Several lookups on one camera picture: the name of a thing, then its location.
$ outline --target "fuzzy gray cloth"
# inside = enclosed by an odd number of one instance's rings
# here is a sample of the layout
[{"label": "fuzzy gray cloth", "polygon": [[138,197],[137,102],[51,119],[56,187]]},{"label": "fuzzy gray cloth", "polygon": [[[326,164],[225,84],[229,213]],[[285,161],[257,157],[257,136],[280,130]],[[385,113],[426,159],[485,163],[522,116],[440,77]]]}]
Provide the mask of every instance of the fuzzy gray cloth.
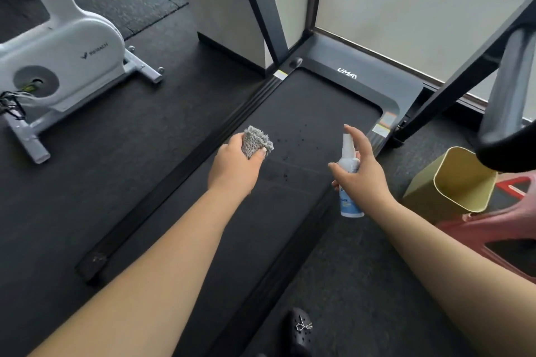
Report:
[{"label": "fuzzy gray cloth", "polygon": [[242,152],[248,159],[262,147],[266,148],[266,155],[270,154],[273,150],[273,143],[268,139],[268,134],[264,134],[253,126],[249,126],[244,130]]}]

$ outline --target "black handlebar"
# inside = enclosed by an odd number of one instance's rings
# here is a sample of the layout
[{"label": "black handlebar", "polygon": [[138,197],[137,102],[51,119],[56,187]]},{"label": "black handlebar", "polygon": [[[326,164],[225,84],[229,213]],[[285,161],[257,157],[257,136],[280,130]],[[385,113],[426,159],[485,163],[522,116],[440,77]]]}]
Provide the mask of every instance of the black handlebar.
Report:
[{"label": "black handlebar", "polygon": [[480,162],[496,171],[536,169],[536,155],[529,148],[536,141],[536,122],[524,128],[522,123],[535,47],[535,27],[513,30],[497,70],[476,149]]}]

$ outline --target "blue bottle label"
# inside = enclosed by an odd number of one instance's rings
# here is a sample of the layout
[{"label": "blue bottle label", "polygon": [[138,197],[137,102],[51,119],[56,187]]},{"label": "blue bottle label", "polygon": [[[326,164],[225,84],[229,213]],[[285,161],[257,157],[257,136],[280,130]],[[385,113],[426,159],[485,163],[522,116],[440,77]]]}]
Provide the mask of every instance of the blue bottle label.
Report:
[{"label": "blue bottle label", "polygon": [[340,211],[347,214],[362,214],[363,212],[348,196],[343,187],[339,188]]}]

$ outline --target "exercise bike logo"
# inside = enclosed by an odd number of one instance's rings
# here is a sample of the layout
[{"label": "exercise bike logo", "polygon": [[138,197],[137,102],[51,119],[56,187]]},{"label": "exercise bike logo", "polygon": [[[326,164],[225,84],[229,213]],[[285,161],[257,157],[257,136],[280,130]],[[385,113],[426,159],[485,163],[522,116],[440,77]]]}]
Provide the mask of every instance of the exercise bike logo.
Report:
[{"label": "exercise bike logo", "polygon": [[97,47],[96,49],[94,50],[91,50],[89,52],[84,52],[84,55],[81,56],[80,58],[82,58],[83,60],[87,59],[88,56],[94,56],[95,54],[97,54],[97,52],[99,51],[102,51],[103,49],[105,49],[106,47],[108,47],[108,43],[105,42],[104,44],[102,44],[101,46]]},{"label": "exercise bike logo", "polygon": [[339,68],[338,71],[341,72],[341,73],[343,73],[343,74],[346,75],[346,76],[350,76],[352,79],[357,79],[357,78],[358,78],[357,75],[352,74],[350,71],[347,71],[347,70],[345,70],[345,69]]}]

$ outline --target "treadmill belt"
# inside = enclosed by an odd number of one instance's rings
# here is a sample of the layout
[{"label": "treadmill belt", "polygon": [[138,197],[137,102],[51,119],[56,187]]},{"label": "treadmill belt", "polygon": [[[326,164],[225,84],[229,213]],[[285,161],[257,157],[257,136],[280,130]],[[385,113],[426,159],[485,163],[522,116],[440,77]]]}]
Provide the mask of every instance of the treadmill belt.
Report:
[{"label": "treadmill belt", "polygon": [[[203,356],[211,350],[248,295],[259,290],[258,283],[274,268],[278,254],[329,186],[332,177],[327,164],[341,156],[343,124],[367,132],[381,115],[379,107],[360,96],[297,69],[238,127],[236,132],[249,125],[263,130],[274,151],[266,158],[255,189],[224,231],[174,355]],[[214,155],[117,251],[103,271],[106,282],[147,250],[203,194]],[[335,193],[331,200],[338,204]],[[252,327],[248,336],[256,329]],[[231,349],[213,354],[236,355]]]}]

